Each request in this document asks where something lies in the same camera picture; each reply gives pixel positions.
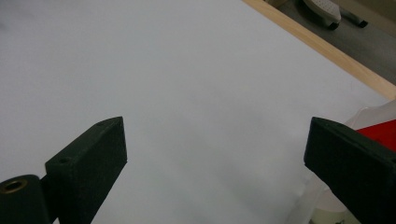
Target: floor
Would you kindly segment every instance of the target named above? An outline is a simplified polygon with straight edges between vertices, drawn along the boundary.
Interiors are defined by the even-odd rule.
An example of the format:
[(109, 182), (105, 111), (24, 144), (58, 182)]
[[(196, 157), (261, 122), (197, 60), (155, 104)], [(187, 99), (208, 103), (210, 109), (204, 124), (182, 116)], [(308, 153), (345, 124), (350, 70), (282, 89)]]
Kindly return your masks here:
[(339, 27), (331, 31), (328, 23), (312, 12), (303, 0), (289, 0), (279, 10), (396, 85), (396, 37), (370, 23), (360, 28), (347, 12), (343, 12)]

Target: screw hole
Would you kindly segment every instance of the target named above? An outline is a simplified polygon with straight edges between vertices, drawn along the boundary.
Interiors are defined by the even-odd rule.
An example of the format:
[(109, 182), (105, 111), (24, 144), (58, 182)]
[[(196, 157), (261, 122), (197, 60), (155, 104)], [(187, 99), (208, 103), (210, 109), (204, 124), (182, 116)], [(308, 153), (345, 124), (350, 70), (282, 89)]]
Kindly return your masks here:
[(9, 183), (6, 183), (3, 187), (1, 187), (0, 192), (5, 194), (13, 193), (20, 189), (23, 189), (26, 185), (27, 185), (27, 180), (25, 179), (14, 180)]
[(68, 163), (68, 162), (70, 162), (70, 157), (64, 157), (64, 158), (61, 158), (60, 160), (59, 160), (59, 162), (61, 163), (61, 164), (65, 164), (65, 163)]

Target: red object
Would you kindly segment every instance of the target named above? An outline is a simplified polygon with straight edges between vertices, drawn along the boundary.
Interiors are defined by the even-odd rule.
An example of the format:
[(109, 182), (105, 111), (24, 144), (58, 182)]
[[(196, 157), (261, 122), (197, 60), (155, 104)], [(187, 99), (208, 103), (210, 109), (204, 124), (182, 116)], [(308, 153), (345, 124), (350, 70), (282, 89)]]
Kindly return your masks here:
[(359, 129), (357, 132), (396, 152), (396, 119)]

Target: wooden board edge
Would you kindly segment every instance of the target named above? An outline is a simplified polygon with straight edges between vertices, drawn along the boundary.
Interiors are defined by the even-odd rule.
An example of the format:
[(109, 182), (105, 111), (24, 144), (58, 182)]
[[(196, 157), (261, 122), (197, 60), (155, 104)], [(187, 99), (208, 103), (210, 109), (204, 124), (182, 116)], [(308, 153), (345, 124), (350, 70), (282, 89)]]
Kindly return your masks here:
[(284, 30), (299, 38), (331, 62), (337, 64), (350, 75), (390, 100), (396, 99), (396, 86), (388, 82), (363, 64), (352, 59), (343, 51), (329, 44), (319, 36), (304, 28), (298, 22), (262, 0), (243, 0), (246, 4), (260, 12)]

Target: white sheet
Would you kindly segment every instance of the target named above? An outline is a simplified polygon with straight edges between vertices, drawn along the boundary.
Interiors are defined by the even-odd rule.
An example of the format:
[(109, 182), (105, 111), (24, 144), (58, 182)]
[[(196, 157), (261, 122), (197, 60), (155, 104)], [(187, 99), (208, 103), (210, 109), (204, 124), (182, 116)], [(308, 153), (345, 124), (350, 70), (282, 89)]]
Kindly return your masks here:
[(2, 1), (0, 74), (0, 181), (124, 117), (97, 224), (283, 224), (311, 117), (386, 102), (236, 0)]

